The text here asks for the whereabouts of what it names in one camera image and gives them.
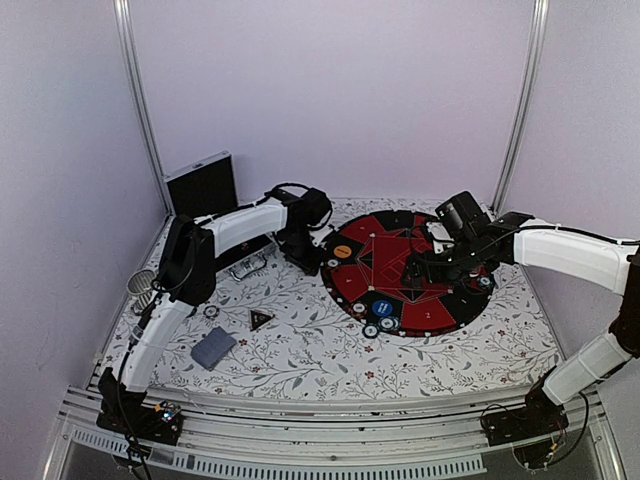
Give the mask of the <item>green chips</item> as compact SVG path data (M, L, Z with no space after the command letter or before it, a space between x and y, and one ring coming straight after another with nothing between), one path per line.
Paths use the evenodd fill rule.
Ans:
M488 290L493 287L493 280L490 276L479 276L477 284L481 289Z
M397 317L389 316L381 318L378 322L379 329L383 332L396 332L399 329L400 321Z

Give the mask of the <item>orange big blind button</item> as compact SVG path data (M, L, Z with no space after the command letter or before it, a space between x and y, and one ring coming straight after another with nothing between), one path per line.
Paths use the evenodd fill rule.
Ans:
M339 259L346 259L351 257L353 254L353 250L350 246L348 245L337 245L334 249L333 249L333 255Z

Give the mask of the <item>blue small blind button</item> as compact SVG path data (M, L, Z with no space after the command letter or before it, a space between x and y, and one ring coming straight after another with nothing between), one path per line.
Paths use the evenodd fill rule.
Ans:
M378 317L388 317L393 314L393 305L387 300L376 300L372 304L371 311Z

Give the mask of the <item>red chips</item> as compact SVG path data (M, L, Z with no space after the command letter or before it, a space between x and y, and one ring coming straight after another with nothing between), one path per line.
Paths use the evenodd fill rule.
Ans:
M351 312L355 318L363 318L367 312L367 306L361 302L355 302L351 305Z

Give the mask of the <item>blue chips off mat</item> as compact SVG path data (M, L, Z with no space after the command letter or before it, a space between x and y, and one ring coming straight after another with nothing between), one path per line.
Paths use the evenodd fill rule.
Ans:
M362 334L367 339L375 339L379 335L379 329L373 324L367 324L362 328Z

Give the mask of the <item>blue card deck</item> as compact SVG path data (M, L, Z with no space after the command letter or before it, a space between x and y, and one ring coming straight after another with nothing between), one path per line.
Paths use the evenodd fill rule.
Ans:
M235 345L232 335L216 327L192 348L191 358L203 369L212 371Z

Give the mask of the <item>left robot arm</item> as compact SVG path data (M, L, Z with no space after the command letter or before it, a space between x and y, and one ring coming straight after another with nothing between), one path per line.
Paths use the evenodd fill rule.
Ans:
M192 219L177 216L149 282L148 304L129 335L120 363L106 368L99 380L104 399L145 395L151 373L176 328L208 300L216 287L216 261L228 250L256 237L273 234L284 258L304 274L317 274L321 244L329 234L332 204L327 195L302 186L297 196L279 184L264 196L228 213Z

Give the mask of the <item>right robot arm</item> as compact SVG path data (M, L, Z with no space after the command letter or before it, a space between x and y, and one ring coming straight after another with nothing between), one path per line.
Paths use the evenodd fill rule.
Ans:
M461 284L480 270L502 264L549 270L602 287L621 299L605 331L551 369L526 396L517 427L537 436L552 424L560 406L607 379L639 356L639 243L550 223L511 211L493 218L467 191L439 205L436 225L445 237L422 228L429 251L409 250L410 277L428 283Z

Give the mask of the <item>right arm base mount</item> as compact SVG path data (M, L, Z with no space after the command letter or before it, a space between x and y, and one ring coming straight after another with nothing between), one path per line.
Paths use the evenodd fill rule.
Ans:
M490 405L480 416L490 446L534 439L569 426L564 408L547 401L527 401L514 409Z

